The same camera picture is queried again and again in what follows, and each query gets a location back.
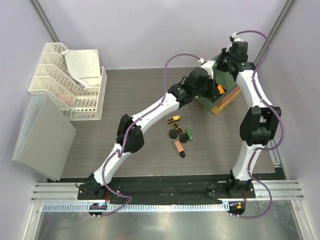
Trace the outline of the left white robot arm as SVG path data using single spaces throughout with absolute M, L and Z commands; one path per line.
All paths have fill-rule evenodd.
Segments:
M 196 96 L 212 97 L 218 93 L 214 70 L 196 67 L 182 81 L 172 85 L 164 96 L 145 110 L 121 117 L 115 144 L 100 168 L 87 179 L 89 194 L 100 200 L 107 192 L 107 184 L 124 160 L 138 152 L 145 144 L 144 133 L 160 119 L 184 105 Z

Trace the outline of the orange cosmetic tube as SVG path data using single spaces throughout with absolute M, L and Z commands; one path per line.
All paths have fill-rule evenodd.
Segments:
M 225 89 L 220 84 L 217 85 L 217 89 L 220 95 L 223 95 L 225 93 Z

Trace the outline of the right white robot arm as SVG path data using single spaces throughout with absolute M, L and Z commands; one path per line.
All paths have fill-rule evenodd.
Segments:
M 229 73 L 240 87 L 248 110 L 239 128 L 242 146 L 238 160 L 226 180 L 225 191 L 233 198 L 248 192 L 258 157 L 273 140 L 282 111 L 265 95 L 255 65 L 248 62 L 248 48 L 241 44 L 224 48 L 217 61 L 217 70 Z

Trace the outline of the peach foundation bottle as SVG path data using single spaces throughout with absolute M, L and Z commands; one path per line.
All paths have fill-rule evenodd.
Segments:
M 186 153 L 185 153 L 185 150 L 182 146 L 182 144 L 180 143 L 179 140 L 175 141 L 174 142 L 174 147 L 176 149 L 176 151 L 178 152 L 178 154 L 182 157 L 182 158 L 185 158 L 186 157 Z

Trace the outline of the green top drawer box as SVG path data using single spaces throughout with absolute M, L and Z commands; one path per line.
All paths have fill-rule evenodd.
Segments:
M 226 93 L 231 92 L 232 90 L 234 90 L 236 87 L 238 87 L 237 83 L 234 81 L 233 77 L 228 73 L 228 72 L 222 72 L 219 70 L 214 70 L 214 75 L 216 76 L 216 82 L 218 85 L 221 85 L 224 90 L 225 93 L 222 95 L 219 95 L 215 98 L 212 98 L 214 101 L 217 100 L 217 102 L 219 102 Z M 216 102 L 214 102 L 213 104 L 208 100 L 208 98 L 204 98 L 204 97 L 196 97 L 195 100 L 200 103 L 202 106 L 204 106 L 206 109 L 210 110 L 209 107 L 213 107 L 215 105 Z

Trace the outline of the red drawer box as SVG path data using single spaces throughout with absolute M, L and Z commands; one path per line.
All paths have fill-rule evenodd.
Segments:
M 225 96 L 221 102 L 219 102 L 216 106 L 220 109 L 224 108 L 225 106 L 227 106 L 230 102 L 232 102 L 239 94 L 241 93 L 241 88 L 238 86 L 236 87 L 234 90 L 232 90 L 231 92 L 229 92 L 229 94 L 227 96 Z

